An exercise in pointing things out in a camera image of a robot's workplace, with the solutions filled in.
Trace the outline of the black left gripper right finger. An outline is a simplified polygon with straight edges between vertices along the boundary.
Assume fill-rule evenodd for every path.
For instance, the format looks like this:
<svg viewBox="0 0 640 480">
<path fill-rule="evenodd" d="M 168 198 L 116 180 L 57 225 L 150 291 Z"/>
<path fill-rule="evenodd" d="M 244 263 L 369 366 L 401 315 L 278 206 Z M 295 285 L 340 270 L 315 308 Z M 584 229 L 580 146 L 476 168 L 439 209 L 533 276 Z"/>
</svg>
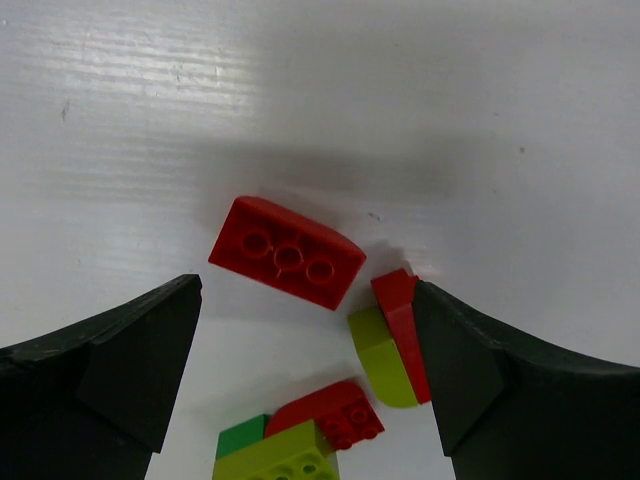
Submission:
<svg viewBox="0 0 640 480">
<path fill-rule="evenodd" d="M 541 340 L 430 282 L 412 306 L 457 478 L 638 477 L 637 368 Z"/>
</svg>

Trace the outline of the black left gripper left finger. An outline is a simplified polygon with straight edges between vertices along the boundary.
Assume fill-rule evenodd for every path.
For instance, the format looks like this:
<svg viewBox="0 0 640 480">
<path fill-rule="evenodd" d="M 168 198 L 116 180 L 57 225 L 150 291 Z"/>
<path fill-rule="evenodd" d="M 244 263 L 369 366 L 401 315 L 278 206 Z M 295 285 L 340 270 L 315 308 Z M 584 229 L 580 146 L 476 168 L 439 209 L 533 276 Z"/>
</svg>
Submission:
<svg viewBox="0 0 640 480">
<path fill-rule="evenodd" d="M 1 350 L 4 479 L 142 479 L 161 451 L 202 283 L 184 274 Z"/>
</svg>

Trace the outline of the lime curved lego piece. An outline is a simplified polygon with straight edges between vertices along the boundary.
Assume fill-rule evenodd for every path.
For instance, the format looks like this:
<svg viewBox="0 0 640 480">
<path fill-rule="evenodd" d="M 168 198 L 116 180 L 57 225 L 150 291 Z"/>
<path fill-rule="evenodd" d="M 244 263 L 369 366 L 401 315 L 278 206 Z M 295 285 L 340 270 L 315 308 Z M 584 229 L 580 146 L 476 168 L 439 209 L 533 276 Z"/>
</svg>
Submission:
<svg viewBox="0 0 640 480">
<path fill-rule="evenodd" d="M 413 408 L 419 405 L 400 353 L 378 306 L 347 317 L 352 341 L 376 398 L 387 407 Z"/>
</svg>

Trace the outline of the red curved lego piece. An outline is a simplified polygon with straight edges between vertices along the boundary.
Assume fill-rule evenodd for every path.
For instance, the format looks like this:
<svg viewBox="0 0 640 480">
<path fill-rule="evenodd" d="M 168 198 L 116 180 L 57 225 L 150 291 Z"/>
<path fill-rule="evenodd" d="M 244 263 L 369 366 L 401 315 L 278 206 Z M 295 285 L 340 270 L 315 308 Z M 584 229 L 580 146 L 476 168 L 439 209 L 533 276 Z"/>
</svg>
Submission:
<svg viewBox="0 0 640 480">
<path fill-rule="evenodd" d="M 419 404 L 432 400 L 421 347 L 417 338 L 412 302 L 418 277 L 399 268 L 371 280 L 391 335 Z"/>
</svg>

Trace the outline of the red two-by-two lego brick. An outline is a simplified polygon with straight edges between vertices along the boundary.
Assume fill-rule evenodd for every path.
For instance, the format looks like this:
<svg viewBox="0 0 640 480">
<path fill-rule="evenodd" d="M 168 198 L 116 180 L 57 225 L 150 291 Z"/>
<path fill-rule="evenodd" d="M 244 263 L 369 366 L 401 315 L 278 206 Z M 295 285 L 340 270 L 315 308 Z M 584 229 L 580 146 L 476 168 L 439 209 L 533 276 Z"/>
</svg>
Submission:
<svg viewBox="0 0 640 480">
<path fill-rule="evenodd" d="M 339 381 L 279 408 L 265 437 L 313 420 L 335 450 L 348 450 L 385 431 L 364 390 L 353 381 Z"/>
</svg>

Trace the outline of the lime two-by-four lego brick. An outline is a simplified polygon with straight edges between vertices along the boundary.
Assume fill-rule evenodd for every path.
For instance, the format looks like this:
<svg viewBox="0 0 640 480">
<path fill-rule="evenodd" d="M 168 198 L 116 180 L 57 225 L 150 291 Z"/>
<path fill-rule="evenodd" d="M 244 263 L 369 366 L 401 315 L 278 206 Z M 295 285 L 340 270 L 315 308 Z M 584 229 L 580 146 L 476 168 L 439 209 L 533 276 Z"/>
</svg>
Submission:
<svg viewBox="0 0 640 480">
<path fill-rule="evenodd" d="M 217 459 L 213 480 L 339 479 L 336 452 L 313 420 Z"/>
</svg>

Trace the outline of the red two-by-four lego brick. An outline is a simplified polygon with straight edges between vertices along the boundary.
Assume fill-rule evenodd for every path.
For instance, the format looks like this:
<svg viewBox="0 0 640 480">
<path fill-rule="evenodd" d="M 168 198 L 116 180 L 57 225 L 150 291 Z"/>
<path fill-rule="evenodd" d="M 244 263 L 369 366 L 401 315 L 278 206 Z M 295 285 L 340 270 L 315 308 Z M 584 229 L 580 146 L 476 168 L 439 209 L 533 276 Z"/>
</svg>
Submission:
<svg viewBox="0 0 640 480">
<path fill-rule="evenodd" d="M 366 261 L 339 232 L 256 196 L 236 198 L 209 262 L 336 310 Z"/>
</svg>

